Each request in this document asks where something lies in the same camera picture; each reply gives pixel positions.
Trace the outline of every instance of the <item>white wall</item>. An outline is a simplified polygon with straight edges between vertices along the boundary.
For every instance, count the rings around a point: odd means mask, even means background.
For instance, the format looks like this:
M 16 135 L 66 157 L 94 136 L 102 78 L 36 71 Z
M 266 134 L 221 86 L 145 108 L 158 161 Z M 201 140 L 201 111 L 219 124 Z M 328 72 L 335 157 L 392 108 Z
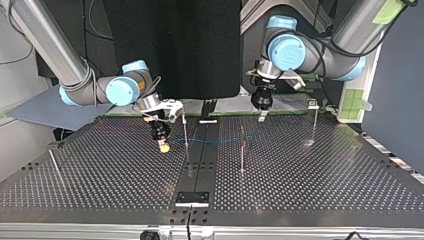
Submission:
M 20 59 L 30 49 L 0 13 L 0 63 Z M 0 181 L 41 155 L 53 141 L 52 128 L 3 116 L 47 87 L 45 79 L 37 76 L 34 52 L 24 61 L 0 64 Z

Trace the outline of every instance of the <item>metal bracket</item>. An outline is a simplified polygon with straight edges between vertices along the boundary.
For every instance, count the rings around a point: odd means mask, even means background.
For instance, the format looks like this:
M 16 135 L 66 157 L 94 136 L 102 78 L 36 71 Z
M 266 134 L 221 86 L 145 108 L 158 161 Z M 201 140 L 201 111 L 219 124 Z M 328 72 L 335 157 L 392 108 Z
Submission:
M 365 111 L 370 112 L 370 111 L 372 111 L 372 104 L 371 104 L 371 103 L 369 103 L 369 102 L 367 102 L 367 101 L 363 101 L 363 102 L 362 102 L 362 108 L 363 108 Z
M 265 122 L 265 118 L 268 115 L 268 113 L 269 111 L 261 111 L 258 122 Z
M 214 240 L 215 239 L 215 232 L 213 231 L 213 228 L 206 227 L 202 229 L 202 235 L 200 236 L 200 240 Z
M 209 207 L 208 192 L 179 192 L 176 207 Z
M 314 24 L 317 0 L 250 0 L 240 12 L 241 35 L 249 29 L 262 15 L 278 5 L 289 5 L 296 9 L 310 24 Z M 316 16 L 315 28 L 324 32 L 331 24 L 325 10 L 321 7 Z

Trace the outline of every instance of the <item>metal frame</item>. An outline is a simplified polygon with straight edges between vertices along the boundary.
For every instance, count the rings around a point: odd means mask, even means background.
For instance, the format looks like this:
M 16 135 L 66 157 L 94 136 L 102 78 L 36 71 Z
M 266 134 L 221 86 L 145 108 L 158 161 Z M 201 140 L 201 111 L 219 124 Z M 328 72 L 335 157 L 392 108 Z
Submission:
M 93 225 L 93 224 L 16 224 L 0 223 L 0 239 L 139 239 L 145 230 L 168 233 L 168 239 L 187 239 L 185 226 Z M 199 227 L 190 228 L 193 239 L 204 238 L 212 232 L 216 240 L 227 239 L 345 239 L 353 231 L 369 239 L 421 239 L 420 229 L 387 228 L 261 228 L 261 227 Z
M 96 123 L 93 122 L 85 126 L 80 131 L 66 139 L 65 144 L 75 140 Z M 219 137 L 218 124 L 198 124 L 195 132 L 195 138 L 203 140 L 214 140 Z M 371 144 L 364 140 L 359 134 L 353 135 L 355 141 L 361 144 L 367 152 L 384 159 L 388 166 L 387 171 L 396 174 L 396 177 L 408 184 L 408 187 L 420 195 L 424 195 L 424 187 L 418 181 L 415 181 L 408 172 L 395 168 L 395 163 L 383 153 L 375 149 Z M 179 182 L 175 188 L 174 195 L 179 191 L 210 192 L 210 199 L 214 197 L 215 175 L 217 164 L 218 147 L 215 144 L 193 143 L 189 152 L 189 161 L 186 161 L 187 168 L 182 172 Z M 48 154 L 44 154 L 33 161 L 34 169 L 36 162 L 48 161 Z M 31 170 L 25 169 L 18 171 L 6 181 L 0 183 L 0 190 L 4 190 L 16 180 L 30 174 Z M 171 231 L 175 239 L 186 238 L 186 224 L 188 213 L 191 211 L 190 221 L 191 231 L 194 238 L 202 236 L 205 229 L 213 229 L 216 239 L 236 239 L 252 238 L 264 236 L 270 238 L 286 237 L 313 237 L 322 238 L 329 236 L 331 238 L 344 238 L 351 231 L 359 231 L 365 236 L 380 237 L 382 239 L 389 237 L 418 238 L 424 237 L 424 229 L 396 229 L 399 226 L 410 228 L 422 227 L 422 214 L 368 214 L 368 213 L 349 213 L 349 212 L 278 212 L 278 213 L 260 213 L 260 212 L 226 212 L 214 210 L 210 204 L 207 208 L 177 208 L 175 205 L 167 211 L 160 213 L 151 211 L 143 212 L 121 212 L 121 211 L 96 211 L 96 210 L 72 210 L 61 211 L 60 214 L 55 211 L 25 211 L 16 213 L 13 211 L 2 211 L 0 221 L 0 239 L 6 238 L 107 238 L 111 236 L 122 238 L 136 238 L 142 230 L 159 229 L 161 231 Z M 44 223 L 17 223 L 17 222 L 54 222 Z M 69 224 L 69 222 L 80 222 L 84 224 Z M 356 228 L 359 223 L 361 226 L 373 226 L 373 228 Z M 149 227 L 150 224 L 157 224 L 156 227 Z M 239 225 L 245 227 L 234 228 L 231 226 Z
M 250 0 L 240 12 L 241 35 L 243 35 L 268 10 L 279 5 L 289 5 L 296 9 L 310 24 L 314 24 L 318 0 Z M 315 27 L 324 32 L 331 25 L 331 19 L 323 8 L 319 8 Z

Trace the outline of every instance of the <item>black panel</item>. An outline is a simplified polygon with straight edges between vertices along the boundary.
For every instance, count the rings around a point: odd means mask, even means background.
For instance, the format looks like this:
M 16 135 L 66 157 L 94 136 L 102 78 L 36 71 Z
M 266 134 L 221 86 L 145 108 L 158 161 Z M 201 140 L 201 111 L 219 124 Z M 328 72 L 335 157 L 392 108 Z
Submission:
M 104 0 L 119 66 L 144 59 L 166 98 L 238 94 L 240 1 Z

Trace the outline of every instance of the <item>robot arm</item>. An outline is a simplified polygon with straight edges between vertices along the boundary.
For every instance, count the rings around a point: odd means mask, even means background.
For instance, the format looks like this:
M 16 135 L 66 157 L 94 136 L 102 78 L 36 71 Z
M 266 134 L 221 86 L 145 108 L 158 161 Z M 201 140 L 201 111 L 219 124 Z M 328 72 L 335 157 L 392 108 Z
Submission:
M 97 79 L 87 62 L 78 56 L 42 0 L 0 0 L 11 24 L 16 24 L 60 82 L 60 95 L 67 105 L 83 106 L 112 103 L 134 104 L 152 127 L 152 137 L 162 152 L 169 146 L 167 123 L 182 113 L 179 101 L 161 101 L 156 94 L 159 79 L 152 81 L 142 60 L 122 67 L 122 76 Z
M 384 22 L 380 15 L 386 3 L 358 0 L 330 39 L 311 38 L 296 31 L 297 20 L 292 17 L 272 16 L 266 27 L 261 59 L 255 66 L 258 88 L 252 95 L 252 104 L 268 111 L 274 82 L 284 72 L 300 70 L 339 81 L 357 78 L 365 67 L 365 56 L 375 50 L 371 45 L 413 4 L 399 0 L 400 8 L 386 12 L 389 15 Z

